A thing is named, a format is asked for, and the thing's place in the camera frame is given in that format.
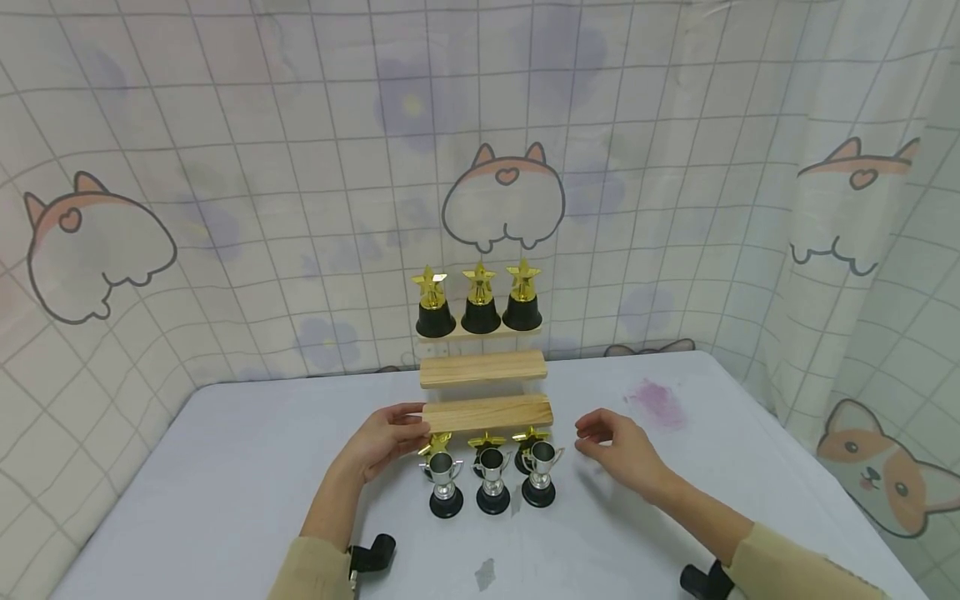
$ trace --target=wooden shelf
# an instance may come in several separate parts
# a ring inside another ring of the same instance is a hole
[[[543,352],[536,349],[470,356],[434,356],[420,361],[420,386],[424,390],[545,377],[546,361],[543,360]]]
[[[517,331],[515,329],[510,329],[508,326],[503,323],[500,324],[496,330],[491,331],[490,333],[470,333],[460,324],[460,315],[456,317],[457,327],[447,333],[442,338],[427,338],[423,337],[417,333],[417,337],[420,338],[421,342],[426,344],[439,344],[440,342],[460,342],[462,340],[491,340],[493,338],[509,338],[517,335],[535,335],[540,333],[541,325],[537,325],[535,329],[530,329],[529,331]]]
[[[434,433],[524,429],[553,424],[550,400],[543,394],[453,402],[428,402],[423,420]]]

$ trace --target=cartoon dog face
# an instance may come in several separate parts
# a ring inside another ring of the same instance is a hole
[[[81,324],[110,315],[110,291],[150,283],[177,259],[170,232],[142,205],[78,171],[74,191],[49,204],[23,196],[34,237],[27,254],[36,297],[55,319]]]
[[[791,216],[794,262],[803,265],[812,256],[832,255],[848,263],[856,276],[872,273],[896,213],[892,195],[919,149],[918,137],[893,156],[864,155],[860,138],[851,137],[821,162],[802,169]]]
[[[900,538],[920,536],[931,513],[960,509],[960,475],[914,459],[854,400],[830,413],[817,458],[867,515]]]
[[[560,176],[546,164],[539,142],[526,156],[500,158],[482,144],[446,195],[442,218],[455,240],[480,253],[504,239],[519,240],[531,250],[557,230],[565,206]]]

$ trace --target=table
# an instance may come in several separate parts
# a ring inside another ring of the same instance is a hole
[[[651,383],[672,393],[679,422],[632,399],[637,386]],[[397,542],[391,570],[364,580],[362,600],[485,599],[522,590],[543,598],[689,598],[680,571],[689,563],[706,570],[706,549],[572,447],[573,422],[597,406],[636,419],[670,467],[744,515],[894,598],[925,598],[832,476],[710,355],[551,362],[543,390],[553,405],[554,444],[567,447],[554,469],[556,502],[525,504],[522,475],[510,467],[511,508],[485,515],[473,499],[479,479],[465,466],[458,479],[464,509],[440,520],[427,506],[431,484],[417,457],[405,459],[361,500],[355,541],[367,545],[389,533]],[[425,392],[415,372],[199,390],[53,597],[261,600],[356,426],[379,406],[419,398]],[[450,451],[472,460],[463,439]]]

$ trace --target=person's right hand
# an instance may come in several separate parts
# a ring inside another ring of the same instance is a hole
[[[647,502],[658,504],[679,479],[660,459],[647,433],[629,417],[598,408],[580,417],[576,426],[577,449]]]

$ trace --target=sleeve cuff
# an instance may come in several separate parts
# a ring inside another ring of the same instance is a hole
[[[727,570],[749,598],[880,600],[883,592],[825,556],[755,523]]]
[[[350,555],[327,540],[296,538],[287,550],[270,600],[349,600]]]

